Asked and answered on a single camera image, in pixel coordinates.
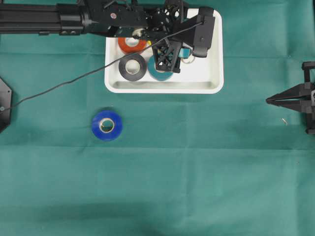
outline green tablecloth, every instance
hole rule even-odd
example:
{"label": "green tablecloth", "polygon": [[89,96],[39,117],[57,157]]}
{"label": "green tablecloth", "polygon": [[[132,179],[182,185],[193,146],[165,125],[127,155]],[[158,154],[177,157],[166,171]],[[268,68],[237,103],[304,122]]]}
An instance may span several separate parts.
{"label": "green tablecloth", "polygon": [[[24,103],[0,134],[0,235],[315,234],[315,137],[265,103],[315,60],[312,0],[188,2],[223,17],[222,91],[114,94],[99,72]],[[4,35],[0,76],[18,101],[102,66],[104,48],[95,35]],[[104,143],[90,124],[108,107],[124,131]]]}

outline teal tape roll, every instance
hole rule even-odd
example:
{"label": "teal tape roll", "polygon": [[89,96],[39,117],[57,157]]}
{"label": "teal tape roll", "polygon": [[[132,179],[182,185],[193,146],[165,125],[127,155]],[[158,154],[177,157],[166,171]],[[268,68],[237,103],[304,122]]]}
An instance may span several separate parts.
{"label": "teal tape roll", "polygon": [[189,58],[190,55],[191,55],[191,50],[189,48],[182,48],[178,56],[180,58]]}
{"label": "teal tape roll", "polygon": [[149,70],[149,73],[151,74],[151,76],[158,81],[168,80],[173,75],[172,72],[158,72],[156,70],[156,62],[155,62],[153,56],[150,57],[150,59],[149,59],[148,70]]}

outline black mechanical bracket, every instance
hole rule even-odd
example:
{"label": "black mechanical bracket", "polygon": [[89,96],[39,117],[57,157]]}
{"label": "black mechanical bracket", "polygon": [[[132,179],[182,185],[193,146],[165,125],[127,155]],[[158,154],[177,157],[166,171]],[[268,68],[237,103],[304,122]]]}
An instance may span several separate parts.
{"label": "black mechanical bracket", "polygon": [[315,69],[315,61],[304,62],[304,83],[282,93],[267,98],[266,102],[306,114],[307,134],[315,134],[315,84],[311,82],[310,70]]}
{"label": "black mechanical bracket", "polygon": [[11,107],[12,90],[0,78],[0,133],[10,125],[11,110],[3,111]]}

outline electrical tape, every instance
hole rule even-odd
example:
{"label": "electrical tape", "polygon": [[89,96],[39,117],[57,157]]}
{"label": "electrical tape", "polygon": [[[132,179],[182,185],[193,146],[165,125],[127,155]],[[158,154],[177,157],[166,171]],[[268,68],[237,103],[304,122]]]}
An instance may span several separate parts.
{"label": "electrical tape", "polygon": [[[103,123],[111,121],[113,126],[111,130],[104,131]],[[92,132],[103,141],[112,141],[117,139],[123,131],[122,118],[113,111],[102,111],[98,113],[92,121]]]}

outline metal ring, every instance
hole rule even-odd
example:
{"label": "metal ring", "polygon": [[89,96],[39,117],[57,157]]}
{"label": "metal ring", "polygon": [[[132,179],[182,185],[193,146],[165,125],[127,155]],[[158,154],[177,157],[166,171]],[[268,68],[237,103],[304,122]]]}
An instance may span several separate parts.
{"label": "metal ring", "polygon": [[[185,60],[188,60],[191,57],[193,58],[192,61],[189,61],[189,62],[185,61]],[[195,61],[195,59],[196,59],[196,57],[193,56],[193,55],[191,55],[189,58],[187,58],[187,59],[186,58],[181,58],[182,63],[184,63],[184,64],[192,64]]]}

